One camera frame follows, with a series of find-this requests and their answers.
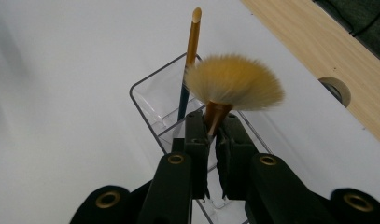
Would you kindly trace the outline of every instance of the brass ring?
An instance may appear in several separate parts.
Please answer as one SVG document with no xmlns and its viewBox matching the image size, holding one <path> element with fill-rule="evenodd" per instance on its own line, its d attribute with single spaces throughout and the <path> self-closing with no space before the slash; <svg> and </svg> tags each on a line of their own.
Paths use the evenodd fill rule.
<svg viewBox="0 0 380 224">
<path fill-rule="evenodd" d="M 120 201 L 120 194 L 116 190 L 106 192 L 96 199 L 96 206 L 99 208 L 109 208 L 114 206 Z"/>
<path fill-rule="evenodd" d="M 265 165 L 276 165 L 277 160 L 271 156 L 261 156 L 260 162 L 264 163 Z"/>
<path fill-rule="evenodd" d="M 172 155 L 172 156 L 168 157 L 167 160 L 170 163 L 177 165 L 177 164 L 180 164 L 184 161 L 184 157 L 181 155 Z"/>
<path fill-rule="evenodd" d="M 344 200 L 347 204 L 361 212 L 371 212 L 373 210 L 373 205 L 357 194 L 347 193 L 344 195 Z"/>
</svg>

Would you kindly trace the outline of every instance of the white table surface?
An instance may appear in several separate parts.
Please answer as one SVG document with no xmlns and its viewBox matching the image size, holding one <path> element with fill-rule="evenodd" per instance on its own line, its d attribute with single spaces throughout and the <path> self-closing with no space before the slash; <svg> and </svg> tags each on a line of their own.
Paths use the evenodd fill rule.
<svg viewBox="0 0 380 224">
<path fill-rule="evenodd" d="M 162 152 L 129 89 L 185 52 L 196 7 L 202 57 L 259 58 L 281 79 L 285 103 L 246 113 L 274 154 L 324 197 L 380 201 L 379 142 L 240 2 L 1 0 L 1 224 L 68 223 L 95 189 L 153 177 Z"/>
</svg>

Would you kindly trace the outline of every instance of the wooden board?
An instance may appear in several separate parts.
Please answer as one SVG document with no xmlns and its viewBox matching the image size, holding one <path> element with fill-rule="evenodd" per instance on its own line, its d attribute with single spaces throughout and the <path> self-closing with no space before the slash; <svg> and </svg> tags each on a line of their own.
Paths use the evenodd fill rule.
<svg viewBox="0 0 380 224">
<path fill-rule="evenodd" d="M 347 108 L 380 141 L 380 61 L 311 0 L 242 0 L 317 78 L 351 92 Z"/>
</svg>

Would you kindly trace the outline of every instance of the copper ferrule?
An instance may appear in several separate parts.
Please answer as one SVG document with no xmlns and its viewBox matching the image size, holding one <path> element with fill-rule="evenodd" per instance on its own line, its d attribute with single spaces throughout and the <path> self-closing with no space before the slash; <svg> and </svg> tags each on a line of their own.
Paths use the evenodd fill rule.
<svg viewBox="0 0 380 224">
<path fill-rule="evenodd" d="M 232 110 L 233 105 L 217 104 L 209 101 L 204 113 L 204 124 L 207 128 L 207 135 L 215 136 L 221 122 Z"/>
</svg>

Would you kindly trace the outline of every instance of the brush handle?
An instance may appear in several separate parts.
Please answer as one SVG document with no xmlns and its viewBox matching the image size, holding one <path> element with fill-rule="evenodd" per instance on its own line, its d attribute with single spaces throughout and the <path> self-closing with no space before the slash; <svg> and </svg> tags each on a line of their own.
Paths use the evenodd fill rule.
<svg viewBox="0 0 380 224">
<path fill-rule="evenodd" d="M 180 103 L 178 105 L 178 115 L 177 115 L 177 121 L 183 119 L 186 116 L 186 110 L 187 110 L 187 103 L 190 97 L 190 93 L 187 90 L 186 84 L 181 84 L 181 93 L 180 93 Z"/>
<path fill-rule="evenodd" d="M 184 76 L 187 73 L 187 68 L 195 64 L 196 50 L 198 49 L 199 30 L 201 26 L 202 11 L 200 8 L 195 8 L 192 13 L 192 23 L 190 25 L 190 37 L 187 47 L 186 67 L 184 69 Z M 183 119 L 186 116 L 187 103 L 190 97 L 190 93 L 183 81 L 181 84 L 180 103 L 178 105 L 177 121 Z"/>
</svg>

